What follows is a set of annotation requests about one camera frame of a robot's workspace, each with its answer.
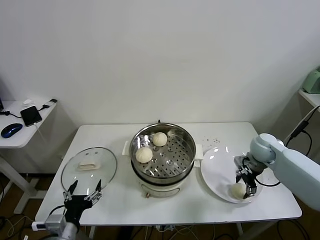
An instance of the steamed bun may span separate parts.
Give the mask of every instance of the steamed bun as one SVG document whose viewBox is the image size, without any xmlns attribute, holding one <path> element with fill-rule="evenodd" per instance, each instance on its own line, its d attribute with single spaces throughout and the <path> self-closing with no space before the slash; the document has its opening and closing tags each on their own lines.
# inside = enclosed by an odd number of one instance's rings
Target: steamed bun
<svg viewBox="0 0 320 240">
<path fill-rule="evenodd" d="M 168 141 L 168 137 L 163 132 L 157 132 L 152 138 L 153 144 L 156 145 L 157 147 L 162 147 L 166 145 L 167 141 Z"/>
<path fill-rule="evenodd" d="M 135 159 L 142 164 L 149 162 L 152 156 L 152 150 L 146 146 L 140 147 L 135 153 Z"/>
<path fill-rule="evenodd" d="M 241 182 L 233 184 L 231 186 L 231 193 L 236 199 L 243 200 L 246 194 L 246 185 Z"/>
</svg>

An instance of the white shelf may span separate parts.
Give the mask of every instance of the white shelf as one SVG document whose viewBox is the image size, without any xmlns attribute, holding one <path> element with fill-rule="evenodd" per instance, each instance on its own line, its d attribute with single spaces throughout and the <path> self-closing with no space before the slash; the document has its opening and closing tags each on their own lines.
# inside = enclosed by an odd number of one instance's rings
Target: white shelf
<svg viewBox="0 0 320 240">
<path fill-rule="evenodd" d="M 299 90 L 299 94 L 307 100 L 313 107 L 320 105 L 320 94 L 311 94 L 304 92 L 302 89 Z"/>
<path fill-rule="evenodd" d="M 20 116 L 20 111 L 27 108 L 23 107 L 23 101 L 2 101 L 4 106 L 4 111 L 10 111 L 12 114 Z M 42 123 L 46 120 L 46 118 L 49 116 L 51 111 L 55 108 L 56 104 L 53 104 L 49 108 L 45 108 L 41 110 L 39 113 L 42 117 L 42 121 L 36 123 L 36 126 L 40 128 Z M 42 107 L 42 104 L 36 106 L 37 109 L 40 109 Z M 36 133 L 37 128 L 32 126 L 25 126 L 24 121 L 22 118 L 16 118 L 14 116 L 1 116 L 0 121 L 0 131 L 4 129 L 6 126 L 18 123 L 22 124 L 23 127 L 20 131 L 18 131 L 16 134 L 9 138 L 3 138 L 0 136 L 0 149 L 19 149 L 23 148 L 27 143 L 30 141 L 30 139 L 33 137 L 33 135 Z"/>
</svg>

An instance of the computer mouse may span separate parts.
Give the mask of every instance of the computer mouse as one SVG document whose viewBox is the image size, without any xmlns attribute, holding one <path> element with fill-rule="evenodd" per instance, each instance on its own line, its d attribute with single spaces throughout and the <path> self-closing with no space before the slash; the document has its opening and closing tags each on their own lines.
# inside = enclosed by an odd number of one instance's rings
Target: computer mouse
<svg viewBox="0 0 320 240">
<path fill-rule="evenodd" d="M 5 139 L 10 138 L 16 132 L 19 132 L 20 129 L 22 129 L 21 123 L 12 123 L 12 124 L 6 126 L 4 129 L 2 129 L 1 136 Z"/>
</svg>

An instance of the white plate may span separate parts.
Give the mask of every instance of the white plate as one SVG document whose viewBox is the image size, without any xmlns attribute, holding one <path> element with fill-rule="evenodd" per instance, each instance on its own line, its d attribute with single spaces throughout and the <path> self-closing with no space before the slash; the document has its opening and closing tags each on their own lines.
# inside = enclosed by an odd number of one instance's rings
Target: white plate
<svg viewBox="0 0 320 240">
<path fill-rule="evenodd" d="M 237 167 L 234 157 L 240 154 L 233 154 L 228 147 L 214 147 L 207 151 L 201 161 L 201 173 L 208 187 L 220 198 L 234 203 L 245 204 L 252 202 L 262 191 L 262 186 L 257 184 L 256 194 L 247 199 L 237 199 L 231 193 L 231 186 L 236 183 Z M 262 174 L 258 180 L 263 182 Z"/>
</svg>

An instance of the glass lid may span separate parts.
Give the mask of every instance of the glass lid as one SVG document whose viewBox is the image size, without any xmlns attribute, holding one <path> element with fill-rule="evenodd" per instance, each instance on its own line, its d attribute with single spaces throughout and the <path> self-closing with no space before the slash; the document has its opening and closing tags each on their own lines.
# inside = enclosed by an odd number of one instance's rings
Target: glass lid
<svg viewBox="0 0 320 240">
<path fill-rule="evenodd" d="M 104 189 L 117 170 L 117 159 L 112 151 L 103 147 L 85 149 L 72 157 L 64 166 L 61 184 L 65 191 L 78 180 L 74 195 L 89 195 L 101 180 Z"/>
</svg>

